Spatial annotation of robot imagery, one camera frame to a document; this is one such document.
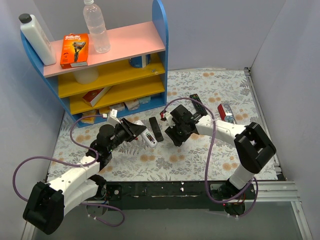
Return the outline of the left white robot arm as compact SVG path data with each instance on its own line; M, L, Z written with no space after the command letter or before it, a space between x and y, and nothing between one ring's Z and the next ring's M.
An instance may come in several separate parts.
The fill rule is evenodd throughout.
M112 159L112 151L123 142L131 142L147 127L122 118L109 123L99 132L81 159L79 166L69 169L48 183L37 182L23 212L23 219L47 235L54 233L64 216L88 199L106 201L112 195L106 180L98 175Z

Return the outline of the large black remote control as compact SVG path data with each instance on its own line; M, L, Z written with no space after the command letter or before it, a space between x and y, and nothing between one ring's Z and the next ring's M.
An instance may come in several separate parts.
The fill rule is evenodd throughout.
M189 97L191 99L193 99L192 104L193 104L196 112L202 116L206 116L208 114L207 110L203 107L202 102L201 102L198 94L191 94Z

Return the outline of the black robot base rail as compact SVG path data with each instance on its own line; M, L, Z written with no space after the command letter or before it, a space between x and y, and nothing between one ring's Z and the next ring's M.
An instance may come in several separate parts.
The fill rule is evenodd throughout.
M246 200L255 198L252 184L237 189L229 181L107 181L90 201L121 210L207 209L240 216Z

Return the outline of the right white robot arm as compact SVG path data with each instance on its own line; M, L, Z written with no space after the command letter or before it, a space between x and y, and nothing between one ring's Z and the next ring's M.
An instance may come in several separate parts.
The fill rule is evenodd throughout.
M245 192L277 150L263 128L256 122L239 125L215 120L209 115L192 114L183 105L171 112L161 113L161 119L168 123L165 133L176 147L181 146L192 134L210 136L235 147L240 164L229 179L215 192L220 199L237 199Z

